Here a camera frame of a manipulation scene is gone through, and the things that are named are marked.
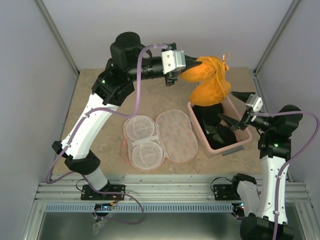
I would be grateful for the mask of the floral mesh laundry bag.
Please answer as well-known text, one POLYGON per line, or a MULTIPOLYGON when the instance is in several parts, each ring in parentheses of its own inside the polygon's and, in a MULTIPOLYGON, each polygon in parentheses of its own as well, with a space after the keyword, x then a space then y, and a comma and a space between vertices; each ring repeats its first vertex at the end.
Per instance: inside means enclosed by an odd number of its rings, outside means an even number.
POLYGON ((160 113, 156 119, 136 115, 123 124, 123 147, 130 164, 139 171, 152 171, 165 159, 185 163, 199 148, 188 115, 178 109, 160 113))

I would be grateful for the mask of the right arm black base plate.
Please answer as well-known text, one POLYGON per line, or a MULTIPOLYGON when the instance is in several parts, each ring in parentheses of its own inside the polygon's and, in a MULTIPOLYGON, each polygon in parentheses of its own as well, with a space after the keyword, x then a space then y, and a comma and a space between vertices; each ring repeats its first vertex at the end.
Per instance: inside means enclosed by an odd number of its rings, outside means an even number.
POLYGON ((240 200, 240 196, 235 192, 231 184, 214 184, 211 190, 216 201, 240 200))

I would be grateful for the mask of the orange lace bra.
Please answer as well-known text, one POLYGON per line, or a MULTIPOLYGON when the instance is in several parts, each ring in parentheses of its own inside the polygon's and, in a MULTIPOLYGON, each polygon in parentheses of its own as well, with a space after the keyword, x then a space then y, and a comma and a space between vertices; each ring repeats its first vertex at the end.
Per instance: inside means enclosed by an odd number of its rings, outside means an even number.
POLYGON ((229 66, 225 57, 200 56, 197 58, 201 64, 182 74, 179 77, 189 83, 197 83, 189 97, 194 105, 208 107, 221 103, 228 95, 231 85, 226 80, 229 66))

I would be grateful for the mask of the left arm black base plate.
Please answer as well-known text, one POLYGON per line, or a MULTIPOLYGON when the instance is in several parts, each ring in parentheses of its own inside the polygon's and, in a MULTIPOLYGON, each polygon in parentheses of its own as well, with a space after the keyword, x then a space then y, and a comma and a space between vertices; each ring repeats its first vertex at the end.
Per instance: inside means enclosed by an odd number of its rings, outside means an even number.
POLYGON ((80 199, 82 201, 122 201, 125 196, 120 194, 126 191, 124 184, 111 184, 108 189, 112 194, 100 194, 91 189, 88 184, 83 185, 80 199))

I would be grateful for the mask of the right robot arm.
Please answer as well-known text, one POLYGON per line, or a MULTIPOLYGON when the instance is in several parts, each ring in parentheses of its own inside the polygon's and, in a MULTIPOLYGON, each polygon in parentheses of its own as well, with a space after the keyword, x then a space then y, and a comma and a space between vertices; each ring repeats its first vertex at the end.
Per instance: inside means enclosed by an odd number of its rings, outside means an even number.
POLYGON ((243 240, 292 240, 295 231, 288 226, 285 206, 286 178, 291 159, 291 136, 303 118, 295 105, 285 105, 275 115, 263 114, 263 100, 254 92, 231 94, 245 103, 246 110, 240 120, 220 114, 233 130, 248 126, 261 131, 257 144, 262 165, 261 192, 254 177, 238 173, 231 181, 229 193, 241 200, 244 216, 240 224, 243 240))

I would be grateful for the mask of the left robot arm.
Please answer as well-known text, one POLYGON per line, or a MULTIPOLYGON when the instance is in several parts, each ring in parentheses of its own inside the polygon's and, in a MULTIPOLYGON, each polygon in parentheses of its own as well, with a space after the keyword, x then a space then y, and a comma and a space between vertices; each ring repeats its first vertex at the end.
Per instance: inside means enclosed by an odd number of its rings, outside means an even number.
POLYGON ((88 102, 70 133, 55 141, 55 162, 64 158, 71 173, 83 176, 99 200, 108 197, 110 182, 100 169, 100 159, 91 145, 112 115, 130 119, 139 109, 143 80, 164 78, 172 86, 179 74, 201 64, 185 55, 176 43, 145 46, 135 32, 118 35, 110 45, 111 58, 94 82, 88 102))

